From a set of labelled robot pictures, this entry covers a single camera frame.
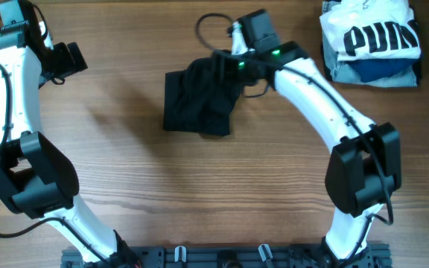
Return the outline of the black t-shirt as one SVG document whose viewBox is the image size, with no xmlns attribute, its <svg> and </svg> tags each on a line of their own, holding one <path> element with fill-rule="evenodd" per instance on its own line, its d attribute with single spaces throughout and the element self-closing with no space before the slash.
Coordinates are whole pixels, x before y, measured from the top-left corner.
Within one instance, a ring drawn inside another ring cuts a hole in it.
<svg viewBox="0 0 429 268">
<path fill-rule="evenodd" d="M 163 129 L 227 136 L 230 115 L 244 85 L 229 76 L 222 61 L 194 60 L 182 71 L 165 74 Z"/>
</svg>

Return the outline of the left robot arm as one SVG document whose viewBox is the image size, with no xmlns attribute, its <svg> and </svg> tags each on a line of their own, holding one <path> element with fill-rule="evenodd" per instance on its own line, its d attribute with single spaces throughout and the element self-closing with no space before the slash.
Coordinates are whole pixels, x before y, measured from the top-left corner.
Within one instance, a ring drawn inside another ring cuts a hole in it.
<svg viewBox="0 0 429 268">
<path fill-rule="evenodd" d="M 86 69 L 78 45 L 53 43 L 30 1 L 2 2 L 0 20 L 0 200 L 33 227 L 56 229 L 82 267 L 139 267 L 136 253 L 83 201 L 74 165 L 42 131 L 39 90 Z"/>
</svg>

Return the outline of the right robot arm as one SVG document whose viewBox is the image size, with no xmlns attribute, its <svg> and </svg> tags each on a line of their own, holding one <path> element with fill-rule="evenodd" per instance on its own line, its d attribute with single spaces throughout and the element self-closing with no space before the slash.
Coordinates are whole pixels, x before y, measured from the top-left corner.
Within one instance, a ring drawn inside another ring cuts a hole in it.
<svg viewBox="0 0 429 268">
<path fill-rule="evenodd" d="M 355 109 L 293 41 L 282 42 L 268 12 L 257 10 L 230 22 L 230 51 L 238 79 L 266 80 L 311 124 L 330 156 L 325 189 L 335 211 L 322 242 L 320 263 L 348 267 L 367 256 L 372 222 L 393 224 L 392 195 L 401 187 L 398 131 Z"/>
</svg>

